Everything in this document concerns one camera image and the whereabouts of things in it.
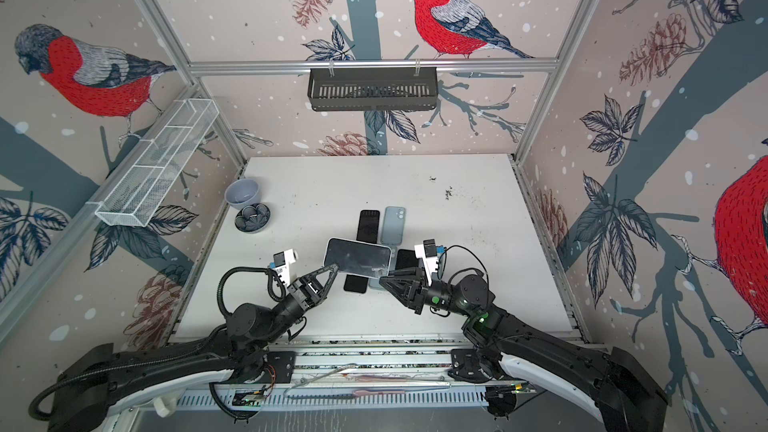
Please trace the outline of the black phone from case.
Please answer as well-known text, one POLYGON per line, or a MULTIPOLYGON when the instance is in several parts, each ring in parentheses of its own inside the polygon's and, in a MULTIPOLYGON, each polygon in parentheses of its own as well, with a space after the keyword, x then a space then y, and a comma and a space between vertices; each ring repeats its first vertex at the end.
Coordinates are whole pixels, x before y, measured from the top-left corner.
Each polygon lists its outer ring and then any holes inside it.
POLYGON ((349 293, 365 294, 368 289, 368 278, 347 275, 345 278, 343 290, 349 293))

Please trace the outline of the black uncased phone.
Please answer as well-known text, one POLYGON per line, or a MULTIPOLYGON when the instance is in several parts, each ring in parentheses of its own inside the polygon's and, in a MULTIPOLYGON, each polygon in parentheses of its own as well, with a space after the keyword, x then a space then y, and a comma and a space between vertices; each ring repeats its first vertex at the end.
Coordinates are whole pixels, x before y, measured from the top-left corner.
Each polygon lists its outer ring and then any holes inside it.
POLYGON ((419 266, 419 259, 414 250, 399 249, 396 255, 395 270, 416 268, 419 266))
POLYGON ((378 243, 380 212, 362 210, 359 214, 356 240, 369 244, 378 243))

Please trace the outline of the light blue phone case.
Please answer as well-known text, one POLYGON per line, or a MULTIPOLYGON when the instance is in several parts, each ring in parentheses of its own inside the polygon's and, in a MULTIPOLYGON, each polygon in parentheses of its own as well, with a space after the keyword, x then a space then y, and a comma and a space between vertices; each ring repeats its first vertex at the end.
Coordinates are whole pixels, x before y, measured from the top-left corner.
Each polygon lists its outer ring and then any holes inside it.
POLYGON ((383 286, 381 285, 379 278, 369 278, 368 282, 371 288, 377 289, 377 290, 383 290, 383 286))

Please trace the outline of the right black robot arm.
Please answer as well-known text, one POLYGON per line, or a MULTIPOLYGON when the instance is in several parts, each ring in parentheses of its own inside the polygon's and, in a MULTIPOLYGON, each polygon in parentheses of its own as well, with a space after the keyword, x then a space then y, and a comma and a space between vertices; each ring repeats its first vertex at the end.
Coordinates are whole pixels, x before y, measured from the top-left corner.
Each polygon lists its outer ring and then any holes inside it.
POLYGON ((477 274, 451 284, 416 267, 393 271, 380 283, 415 313, 430 308, 464 317, 462 333, 472 346, 455 350, 452 379, 520 379, 578 406, 608 431, 663 430, 668 396, 629 352, 585 348, 526 324, 495 305, 477 274))

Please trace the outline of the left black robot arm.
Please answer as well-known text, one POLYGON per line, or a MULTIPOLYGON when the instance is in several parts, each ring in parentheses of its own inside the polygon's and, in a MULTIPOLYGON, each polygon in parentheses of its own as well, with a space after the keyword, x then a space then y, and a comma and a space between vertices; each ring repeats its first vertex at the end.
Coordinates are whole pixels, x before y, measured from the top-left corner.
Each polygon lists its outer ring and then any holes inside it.
POLYGON ((242 303, 229 310, 224 300, 226 283, 249 270, 234 267, 219 280, 216 304, 224 322, 204 338, 123 353, 114 352, 110 344, 96 346, 31 400, 29 416, 47 423, 51 431, 91 431, 119 404, 128 404, 143 392, 161 394, 184 380, 215 387, 255 382, 267 375, 274 382, 277 373, 268 361, 268 346, 325 301, 338 268, 321 267, 289 285, 280 282, 276 270, 256 268, 256 273, 267 277, 275 306, 242 303))

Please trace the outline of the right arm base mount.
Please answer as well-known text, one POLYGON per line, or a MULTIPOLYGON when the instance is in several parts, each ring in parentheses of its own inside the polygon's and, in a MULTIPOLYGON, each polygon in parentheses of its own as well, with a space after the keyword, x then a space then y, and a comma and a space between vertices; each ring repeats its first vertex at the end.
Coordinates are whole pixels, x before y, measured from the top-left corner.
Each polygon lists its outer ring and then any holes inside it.
POLYGON ((454 348, 450 351, 450 367, 446 373, 454 381, 470 384, 492 381, 529 384, 524 378, 509 375, 502 367, 503 359, 516 359, 516 356, 502 353, 485 355, 474 348, 454 348))

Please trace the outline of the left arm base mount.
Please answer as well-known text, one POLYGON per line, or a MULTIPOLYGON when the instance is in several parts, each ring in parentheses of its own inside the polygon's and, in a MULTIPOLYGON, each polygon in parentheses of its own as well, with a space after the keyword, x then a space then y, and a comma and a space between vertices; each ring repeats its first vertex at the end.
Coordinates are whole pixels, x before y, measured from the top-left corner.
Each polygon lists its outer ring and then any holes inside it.
POLYGON ((254 364, 234 372, 218 384, 289 384, 297 355, 292 351, 265 352, 254 364))

